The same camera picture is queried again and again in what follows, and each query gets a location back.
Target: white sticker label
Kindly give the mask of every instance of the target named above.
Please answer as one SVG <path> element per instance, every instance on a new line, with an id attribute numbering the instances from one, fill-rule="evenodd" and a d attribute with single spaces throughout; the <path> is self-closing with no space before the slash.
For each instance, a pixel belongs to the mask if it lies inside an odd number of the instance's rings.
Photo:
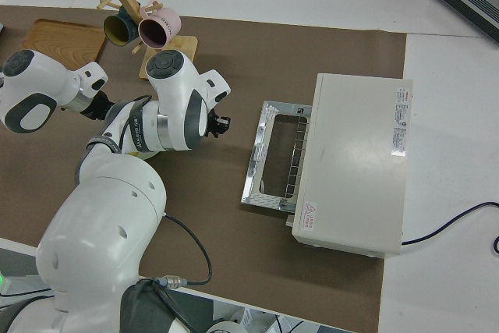
<path id="1" fill-rule="evenodd" d="M 303 203 L 302 229 L 313 231 L 317 214 L 317 205 L 312 202 Z"/>
<path id="2" fill-rule="evenodd" d="M 391 154 L 394 156 L 405 156 L 405 144 L 407 143 L 407 130 L 409 127 L 409 106 L 411 104 L 411 93 L 403 87 L 395 92 L 395 116 L 393 125 L 393 140 Z"/>

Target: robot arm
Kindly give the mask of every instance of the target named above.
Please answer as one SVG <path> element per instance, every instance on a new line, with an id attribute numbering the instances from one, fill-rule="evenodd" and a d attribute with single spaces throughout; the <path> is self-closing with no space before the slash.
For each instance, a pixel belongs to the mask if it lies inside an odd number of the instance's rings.
<path id="1" fill-rule="evenodd" d="M 70 72 L 34 51 L 15 54 L 4 74 L 0 116 L 18 133 L 40 129 L 56 105 L 78 112 L 91 106 L 97 87 L 85 76 L 107 80 L 96 63 Z M 130 154 L 189 150 L 230 123 L 213 111 L 230 93 L 215 71 L 200 75 L 181 52 L 163 51 L 151 58 L 147 74 L 158 100 L 119 101 L 108 110 L 76 170 L 75 190 L 38 246 L 37 269 L 55 298 L 26 306 L 9 332 L 120 331 L 122 296 L 139 280 L 140 259 L 166 204 L 161 177 Z M 174 321 L 170 331 L 187 330 Z"/>

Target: wooden base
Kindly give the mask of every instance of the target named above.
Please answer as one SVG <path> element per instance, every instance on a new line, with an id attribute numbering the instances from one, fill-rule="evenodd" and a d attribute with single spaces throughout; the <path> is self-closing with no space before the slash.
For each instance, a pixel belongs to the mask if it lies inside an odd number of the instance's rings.
<path id="1" fill-rule="evenodd" d="M 197 38 L 194 36 L 185 36 L 185 35 L 177 35 L 173 40 L 164 46 L 161 50 L 154 50 L 151 47 L 148 47 L 146 50 L 146 54 L 143 57 L 142 66 L 140 67 L 139 77 L 143 80 L 147 80 L 146 75 L 146 64 L 147 60 L 149 60 L 152 56 L 157 54 L 159 51 L 164 50 L 179 50 L 183 52 L 190 61 L 194 61 L 194 55 L 196 54 L 197 49 Z"/>

